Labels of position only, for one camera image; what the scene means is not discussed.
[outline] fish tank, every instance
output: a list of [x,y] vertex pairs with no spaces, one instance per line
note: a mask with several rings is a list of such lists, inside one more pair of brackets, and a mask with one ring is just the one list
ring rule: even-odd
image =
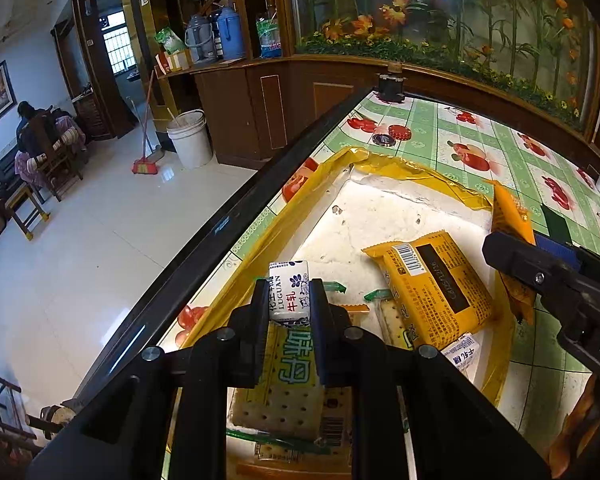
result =
[[487,84],[582,131],[582,0],[291,0],[296,52],[394,60]]

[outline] pink cloth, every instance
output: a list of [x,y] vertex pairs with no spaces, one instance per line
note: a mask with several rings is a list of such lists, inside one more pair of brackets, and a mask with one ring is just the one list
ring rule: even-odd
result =
[[[69,128],[75,128],[78,131],[78,141],[75,146],[81,150],[86,150],[84,143],[86,136],[80,127],[75,123],[74,119],[69,116],[60,117],[56,120],[56,130],[60,135],[64,134]],[[15,158],[15,172],[22,180],[33,184],[36,187],[45,187],[45,181],[42,179],[39,171],[30,172],[27,170],[27,161],[30,159],[28,153],[18,152]]]

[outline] barcode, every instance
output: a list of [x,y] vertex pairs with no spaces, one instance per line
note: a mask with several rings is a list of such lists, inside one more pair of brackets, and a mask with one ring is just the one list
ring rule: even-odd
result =
[[342,446],[344,419],[341,416],[324,416],[320,422],[320,436],[329,447]]
[[411,276],[417,276],[427,272],[427,269],[420,263],[418,255],[413,251],[413,247],[409,244],[394,245],[394,249],[398,251],[402,263]]

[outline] black table edge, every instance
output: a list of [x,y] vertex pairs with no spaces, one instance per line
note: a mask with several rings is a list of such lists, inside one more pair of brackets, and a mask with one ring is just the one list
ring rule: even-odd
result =
[[74,398],[87,403],[133,357],[157,345],[177,315],[205,283],[270,200],[316,147],[371,92],[354,91],[307,127],[255,173],[198,230],[149,286],[104,346]]

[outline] white bucket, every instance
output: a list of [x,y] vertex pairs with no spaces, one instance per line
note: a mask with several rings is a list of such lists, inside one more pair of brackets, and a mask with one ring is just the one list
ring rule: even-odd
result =
[[182,165],[190,170],[204,166],[213,156],[206,136],[205,113],[202,110],[184,112],[176,121],[167,124],[167,133]]

